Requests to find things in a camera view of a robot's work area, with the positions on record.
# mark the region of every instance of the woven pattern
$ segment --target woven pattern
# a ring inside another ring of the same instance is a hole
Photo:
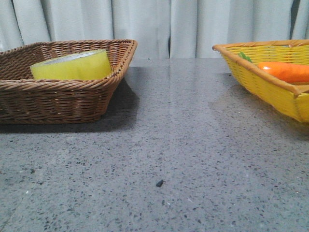
[[[85,123],[99,120],[133,58],[134,40],[42,42],[0,53],[0,124]],[[100,80],[33,80],[30,65],[106,49],[112,73]]]
[[[308,83],[289,84],[256,66],[263,61],[309,65],[309,40],[222,44],[213,49],[221,53],[233,76],[252,94],[299,122],[309,122]],[[253,63],[240,58],[240,51]]]

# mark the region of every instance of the small debris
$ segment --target small debris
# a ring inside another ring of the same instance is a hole
[[[161,187],[161,186],[163,185],[163,182],[164,182],[164,180],[160,180],[160,181],[156,184],[156,186],[157,186],[157,187]]]

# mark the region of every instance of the green leaf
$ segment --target green leaf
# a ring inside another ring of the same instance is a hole
[[[243,59],[245,59],[245,60],[247,60],[247,61],[249,61],[249,62],[252,63],[252,60],[250,59],[250,57],[246,56],[243,52],[239,52],[238,55],[239,55],[241,58],[243,58]]]

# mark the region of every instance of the yellow tape roll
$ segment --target yellow tape roll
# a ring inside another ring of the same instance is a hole
[[[92,50],[54,59],[30,66],[35,80],[97,80],[111,73],[106,50]]]

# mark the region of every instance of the toy carrot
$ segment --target toy carrot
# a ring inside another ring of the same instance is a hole
[[[257,66],[288,83],[309,82],[309,65],[269,61],[261,62]]]

